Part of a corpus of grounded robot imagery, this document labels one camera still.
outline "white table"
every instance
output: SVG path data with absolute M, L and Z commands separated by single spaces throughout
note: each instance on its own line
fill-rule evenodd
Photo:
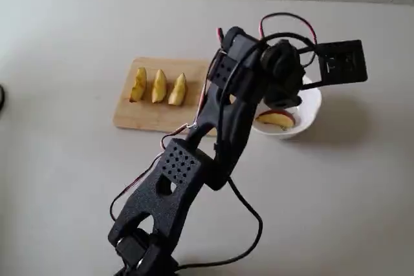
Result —
M 259 18 L 278 10 L 308 18 L 320 42 L 361 39 L 369 81 L 324 89 L 319 118 L 295 142 L 251 134 L 233 176 L 265 221 L 263 239 L 237 264 L 182 274 L 414 273 L 413 7 L 0 0 L 0 10 L 0 83 L 9 95 L 0 116 L 1 275 L 117 271 L 108 205 L 159 152 L 161 136 L 111 123 L 130 62 L 211 58 L 215 27 L 256 35 Z M 267 24 L 277 29 L 306 34 L 297 23 Z M 205 187 L 175 257 L 231 257 L 256 229 L 228 187 Z

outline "cutting board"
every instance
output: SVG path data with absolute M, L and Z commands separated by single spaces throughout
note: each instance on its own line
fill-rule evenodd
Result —
M 192 123 L 208 64 L 208 61 L 191 59 L 135 59 L 116 106 L 113 118 L 115 126 L 170 133 L 184 123 Z M 129 97 L 139 67 L 145 67 L 147 71 L 147 88 L 142 100 L 131 103 Z M 163 102 L 152 103 L 151 88 L 158 69 L 162 69 L 167 77 L 168 92 Z M 172 91 L 174 81 L 182 72 L 186 75 L 188 87 L 184 103 L 179 107 L 168 105 L 168 96 Z

